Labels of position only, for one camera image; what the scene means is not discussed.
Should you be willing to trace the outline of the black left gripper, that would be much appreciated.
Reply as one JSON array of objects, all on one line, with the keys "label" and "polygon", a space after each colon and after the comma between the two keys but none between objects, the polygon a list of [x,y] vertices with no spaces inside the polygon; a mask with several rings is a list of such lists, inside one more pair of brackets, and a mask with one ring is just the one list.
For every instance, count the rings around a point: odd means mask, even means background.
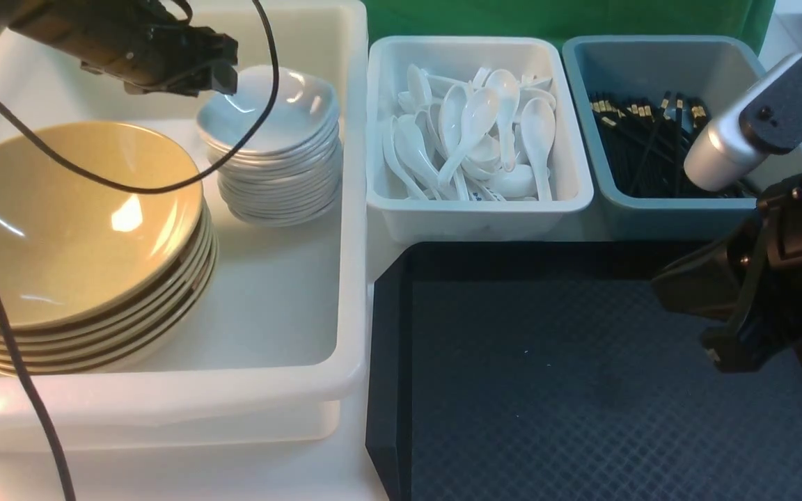
[{"label": "black left gripper", "polygon": [[178,18],[159,1],[25,1],[10,29],[69,54],[83,70],[117,77],[128,94],[232,95],[238,42]]}]

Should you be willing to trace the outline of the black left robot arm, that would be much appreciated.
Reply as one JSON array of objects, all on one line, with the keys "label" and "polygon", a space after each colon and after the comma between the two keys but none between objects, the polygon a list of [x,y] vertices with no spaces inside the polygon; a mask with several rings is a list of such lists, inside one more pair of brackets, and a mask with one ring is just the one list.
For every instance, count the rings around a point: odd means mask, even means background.
[{"label": "black left robot arm", "polygon": [[238,44],[209,26],[192,26],[159,1],[0,1],[0,30],[10,29],[109,75],[133,95],[198,96],[237,90]]}]

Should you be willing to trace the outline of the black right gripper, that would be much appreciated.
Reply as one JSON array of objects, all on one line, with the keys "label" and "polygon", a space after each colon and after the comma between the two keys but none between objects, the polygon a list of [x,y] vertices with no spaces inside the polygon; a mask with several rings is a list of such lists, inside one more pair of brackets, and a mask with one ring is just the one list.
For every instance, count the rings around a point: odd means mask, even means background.
[{"label": "black right gripper", "polygon": [[802,342],[802,175],[771,185],[728,237],[652,279],[667,311],[722,321],[700,344],[722,373],[760,370]]}]

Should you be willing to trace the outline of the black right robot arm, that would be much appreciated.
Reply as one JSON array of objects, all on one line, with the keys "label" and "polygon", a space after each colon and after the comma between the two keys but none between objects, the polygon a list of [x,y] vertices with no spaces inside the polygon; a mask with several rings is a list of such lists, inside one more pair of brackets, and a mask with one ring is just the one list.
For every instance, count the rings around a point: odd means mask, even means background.
[{"label": "black right robot arm", "polygon": [[[799,147],[802,53],[717,114],[684,167],[697,187],[719,191]],[[667,311],[723,322],[700,337],[722,373],[758,371],[802,342],[802,172],[769,185],[735,231],[664,267],[652,288]]]}]

